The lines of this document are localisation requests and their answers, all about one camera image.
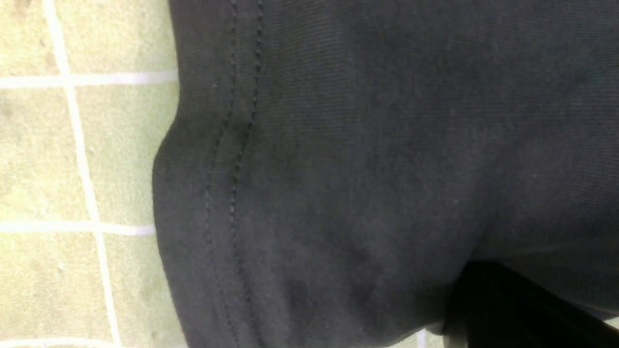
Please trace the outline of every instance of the seam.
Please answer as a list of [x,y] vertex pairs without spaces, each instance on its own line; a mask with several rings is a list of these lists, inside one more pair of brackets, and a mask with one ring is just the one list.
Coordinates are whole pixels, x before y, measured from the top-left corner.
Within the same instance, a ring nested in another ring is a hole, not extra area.
[[236,227],[236,197],[238,193],[238,179],[241,173],[241,164],[243,162],[243,154],[245,153],[245,149],[247,147],[247,143],[249,142],[249,137],[251,135],[251,131],[254,127],[254,123],[256,121],[256,115],[258,113],[258,92],[259,92],[259,78],[260,78],[260,70],[261,70],[261,58],[262,58],[262,18],[264,17],[264,6],[262,5],[262,0],[258,0],[258,27],[256,29],[256,75],[254,77],[254,95],[251,102],[251,117],[249,119],[249,123],[247,128],[245,129],[245,133],[243,134],[243,138],[241,140],[241,148],[239,149],[236,155],[236,167],[235,173],[233,177],[232,183],[232,196],[230,198],[230,230],[232,235],[232,248],[234,252],[234,257],[236,259],[236,266],[238,275],[241,278],[241,283],[243,286],[243,296],[245,298],[245,303],[247,304],[249,311],[249,319],[251,320],[251,326],[253,331],[255,332],[258,339],[258,346],[260,348],[264,348],[264,338],[258,329],[258,323],[256,322],[256,316],[254,313],[254,305],[251,299],[251,294],[248,286],[247,272],[243,267],[243,260],[241,259],[241,255],[238,249],[238,231]]
[[222,284],[219,279],[219,272],[217,270],[217,265],[215,263],[215,253],[213,251],[213,234],[210,229],[210,212],[211,212],[211,203],[210,203],[210,190],[213,185],[213,175],[215,173],[215,166],[217,165],[217,154],[219,152],[219,147],[222,143],[223,134],[225,130],[228,128],[230,124],[230,119],[232,118],[232,112],[234,110],[235,104],[235,90],[236,90],[236,23],[238,18],[238,8],[236,5],[236,0],[230,0],[230,7],[232,8],[232,27],[230,31],[232,32],[232,42],[231,42],[231,51],[230,51],[230,66],[232,69],[232,76],[230,77],[230,98],[228,102],[228,113],[225,115],[225,118],[222,121],[221,126],[219,127],[219,134],[215,139],[215,144],[213,146],[213,151],[211,153],[209,174],[207,176],[207,184],[206,184],[206,222],[205,227],[207,231],[207,246],[209,248],[209,257],[210,263],[213,267],[213,273],[215,274],[215,283],[217,286],[217,290],[219,292],[219,298],[222,299],[223,303],[223,311],[225,313],[226,322],[228,324],[228,329],[232,333],[232,337],[234,339],[234,343],[236,348],[240,348],[238,342],[238,335],[232,325],[232,320],[230,318],[230,308],[228,306],[228,302],[223,295]]

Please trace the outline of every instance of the stitching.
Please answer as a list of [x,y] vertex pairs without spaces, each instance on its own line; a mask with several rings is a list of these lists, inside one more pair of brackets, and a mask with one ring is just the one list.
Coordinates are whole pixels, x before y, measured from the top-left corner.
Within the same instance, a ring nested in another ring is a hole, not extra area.
[[236,348],[240,348],[240,345],[238,343],[238,335],[234,329],[234,326],[232,325],[232,320],[230,319],[230,309],[228,307],[228,302],[226,301],[224,295],[223,295],[223,290],[222,290],[222,285],[221,285],[221,281],[219,279],[219,272],[217,271],[217,265],[215,264],[215,254],[213,251],[213,235],[212,235],[212,231],[210,230],[210,211],[211,211],[211,204],[210,204],[210,189],[212,187],[213,184],[213,175],[215,172],[215,166],[216,166],[216,160],[217,160],[217,153],[219,152],[219,146],[222,143],[222,139],[223,139],[223,134],[225,132],[225,130],[228,128],[228,125],[230,124],[230,119],[232,118],[232,112],[234,110],[234,102],[235,102],[235,89],[236,89],[236,22],[237,22],[237,17],[238,17],[238,8],[236,6],[236,0],[230,0],[230,6],[232,7],[232,28],[231,28],[231,32],[232,32],[232,50],[230,52],[230,66],[232,67],[232,76],[230,78],[230,101],[229,101],[229,105],[228,105],[228,113],[226,114],[226,117],[223,119],[221,127],[219,128],[219,134],[215,140],[215,144],[213,146],[213,152],[211,153],[211,160],[210,160],[210,168],[209,168],[209,174],[207,177],[207,184],[206,184],[206,230],[207,230],[207,245],[209,248],[209,257],[210,257],[210,262],[213,265],[213,273],[215,274],[215,283],[217,284],[217,290],[219,291],[219,297],[222,299],[222,303],[223,303],[223,310],[225,312],[225,317],[226,317],[226,321],[228,324],[228,328],[230,330],[230,332],[232,333],[232,337],[234,338],[234,342],[236,345]]
[[241,260],[241,255],[238,249],[238,231],[236,229],[236,196],[238,192],[238,179],[241,173],[241,163],[243,161],[243,154],[245,153],[245,149],[247,143],[249,142],[249,136],[251,135],[251,131],[253,129],[254,123],[256,121],[256,114],[258,113],[258,89],[259,89],[259,76],[261,70],[261,58],[262,58],[262,18],[264,16],[264,7],[262,5],[262,0],[258,0],[258,27],[256,29],[256,75],[254,77],[254,97],[251,102],[251,118],[249,120],[249,124],[245,129],[245,133],[243,134],[243,139],[241,141],[241,148],[236,155],[236,168],[233,177],[232,183],[232,197],[230,198],[230,230],[232,233],[232,248],[234,251],[234,256],[236,259],[236,266],[241,277],[241,283],[243,284],[243,295],[245,296],[245,302],[247,303],[249,310],[249,318],[252,323],[252,328],[258,337],[258,346],[265,347],[264,338],[260,330],[258,330],[258,324],[256,322],[256,316],[254,314],[254,306],[253,301],[251,299],[251,294],[249,292],[248,280],[247,280],[247,272],[243,267],[243,262]]

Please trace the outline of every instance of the beige tile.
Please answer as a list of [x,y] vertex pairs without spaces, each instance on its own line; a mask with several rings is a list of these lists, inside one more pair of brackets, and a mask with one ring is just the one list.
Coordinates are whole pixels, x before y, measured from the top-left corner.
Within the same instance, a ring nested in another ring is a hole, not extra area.
[[116,316],[127,347],[184,344],[155,235],[106,235]]
[[619,329],[619,317],[613,320],[608,320],[607,323]]
[[0,90],[0,220],[87,218],[61,89]]
[[175,116],[178,84],[78,90],[90,175],[104,222],[153,222],[152,162]]
[[176,68],[167,0],[57,0],[72,72]]
[[57,74],[41,1],[0,1],[0,77]]
[[0,340],[109,341],[91,233],[0,233]]

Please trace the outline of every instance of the white grout line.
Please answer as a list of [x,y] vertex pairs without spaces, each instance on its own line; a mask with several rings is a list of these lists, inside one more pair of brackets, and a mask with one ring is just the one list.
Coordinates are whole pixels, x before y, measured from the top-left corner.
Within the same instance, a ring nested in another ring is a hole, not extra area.
[[31,89],[73,86],[154,85],[178,81],[178,71],[115,72],[65,76],[0,77],[0,89]]
[[[60,21],[58,20],[58,15],[56,14],[54,0],[43,0],[43,8],[50,29],[51,40],[54,48],[54,57],[56,58],[58,69],[60,70],[60,76],[68,77],[71,75],[71,69],[69,68],[69,59],[67,58],[66,46],[64,44],[63,30],[60,25]],[[88,158],[86,157],[86,148],[84,143],[84,131],[82,129],[82,122],[79,116],[76,90],[73,85],[66,84],[64,86],[64,91],[67,95],[69,115],[71,116],[71,126],[73,128],[73,135],[76,142],[77,166],[82,178],[84,193],[86,195],[86,209],[88,210],[90,218],[94,222],[99,222],[99,211],[97,209],[97,201],[95,199],[95,190],[93,189],[92,182],[90,180]],[[94,231],[94,235],[97,243],[99,268],[101,271],[103,294],[105,296],[108,321],[110,322],[112,341],[116,346],[120,347],[122,344],[120,340],[120,333],[118,331],[116,311],[114,309],[110,271],[108,269],[107,254],[105,251],[105,239],[103,237],[103,233],[101,232]]]
[[127,226],[92,221],[0,221],[0,233],[99,232],[125,236],[155,233],[154,225]]
[[0,342],[0,348],[17,347],[53,347],[53,346],[80,346],[91,348],[118,348],[111,342],[99,341],[97,339],[72,338],[72,337],[52,337],[39,339],[13,339]]
[[425,348],[425,330],[417,333],[417,348]]

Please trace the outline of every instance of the black t-shirt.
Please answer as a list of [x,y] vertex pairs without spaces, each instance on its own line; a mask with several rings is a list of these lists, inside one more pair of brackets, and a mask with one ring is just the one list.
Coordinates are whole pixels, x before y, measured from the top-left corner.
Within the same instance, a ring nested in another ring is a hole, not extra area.
[[154,207],[190,347],[392,344],[473,259],[619,313],[617,0],[170,7]]

